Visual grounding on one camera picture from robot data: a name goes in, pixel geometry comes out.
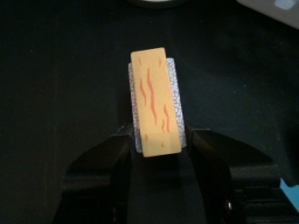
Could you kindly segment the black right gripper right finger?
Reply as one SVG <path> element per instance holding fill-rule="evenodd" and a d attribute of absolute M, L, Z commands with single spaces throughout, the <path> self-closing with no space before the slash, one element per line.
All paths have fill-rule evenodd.
<path fill-rule="evenodd" d="M 208 129 L 188 126 L 185 135 L 208 224 L 273 224 L 279 169 L 272 158 Z"/>

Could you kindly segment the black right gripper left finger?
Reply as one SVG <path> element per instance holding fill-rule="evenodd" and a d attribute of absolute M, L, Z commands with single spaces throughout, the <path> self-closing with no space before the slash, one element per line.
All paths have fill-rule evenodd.
<path fill-rule="evenodd" d="M 126 224 L 133 126 L 122 126 L 69 164 L 50 224 Z"/>

